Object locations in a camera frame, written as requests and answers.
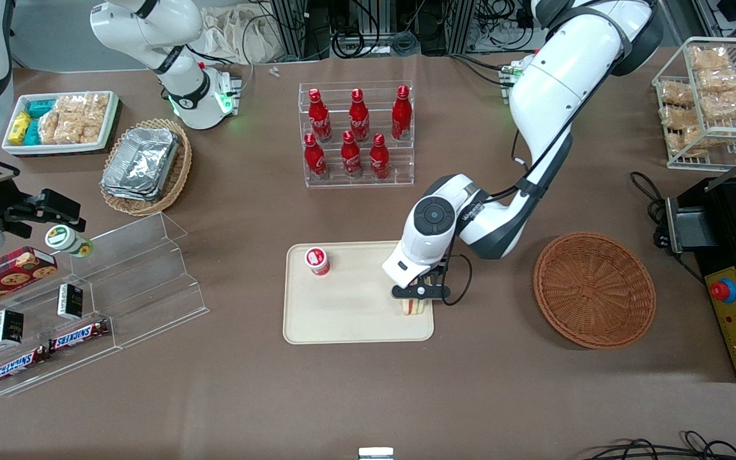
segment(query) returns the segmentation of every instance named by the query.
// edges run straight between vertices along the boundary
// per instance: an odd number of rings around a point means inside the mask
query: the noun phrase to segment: aluminum foil container
[[[172,168],[178,134],[165,128],[133,128],[126,133],[104,171],[100,186],[113,196],[154,201]]]

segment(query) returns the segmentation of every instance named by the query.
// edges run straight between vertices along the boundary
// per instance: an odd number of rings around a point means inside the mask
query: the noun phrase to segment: brown tablecloth
[[[412,204],[444,174],[465,173],[490,192],[508,187],[521,166],[509,159],[515,128],[499,90],[447,58],[279,65],[278,79],[258,68],[239,116],[187,130],[195,162],[167,212],[190,233],[187,269],[212,312],[0,399],[0,459],[354,458],[372,445],[395,447],[398,458],[572,459],[619,438],[680,445],[686,429],[736,445],[736,384],[706,289],[652,245],[648,201],[627,177],[645,172],[666,195],[703,177],[662,165],[649,82],[671,52],[604,83],[573,123],[569,159],[520,244],[503,260],[473,258],[464,302],[437,306],[433,337],[418,343],[290,346],[281,335],[286,251],[399,238]],[[417,183],[307,190],[299,82],[379,79],[415,81]],[[173,117],[149,71],[17,71],[15,82],[17,94],[116,91],[122,131]],[[522,142],[517,152],[526,157]],[[50,187],[79,201],[88,236],[132,221],[100,196],[103,155],[0,158],[22,168],[23,191]],[[31,242],[42,247],[46,228],[36,228]],[[619,240],[654,279],[657,317],[628,349],[579,349],[535,305],[539,252],[580,230]],[[457,263],[455,290],[465,273]]]

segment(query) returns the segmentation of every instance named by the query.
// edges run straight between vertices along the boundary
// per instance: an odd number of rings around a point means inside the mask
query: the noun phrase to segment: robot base
[[[210,77],[210,90],[197,107],[184,109],[170,97],[169,101],[175,108],[175,114],[179,116],[184,125],[193,129],[209,129],[220,123],[225,117],[237,113],[237,96],[229,93],[239,91],[233,88],[231,78],[226,72],[219,72],[212,67],[206,67],[204,72]]]

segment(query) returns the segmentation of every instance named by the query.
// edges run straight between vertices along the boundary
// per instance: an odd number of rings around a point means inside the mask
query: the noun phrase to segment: red and white cup
[[[313,247],[306,251],[306,265],[315,275],[322,276],[331,269],[328,263],[328,254],[321,247]]]

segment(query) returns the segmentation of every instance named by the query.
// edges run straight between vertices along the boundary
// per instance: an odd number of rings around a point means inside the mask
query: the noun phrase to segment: red button
[[[728,297],[731,295],[731,289],[728,288],[728,285],[724,282],[713,282],[711,286],[709,286],[709,292],[712,293],[712,297],[715,299],[718,299],[719,301],[723,301],[728,299]]]

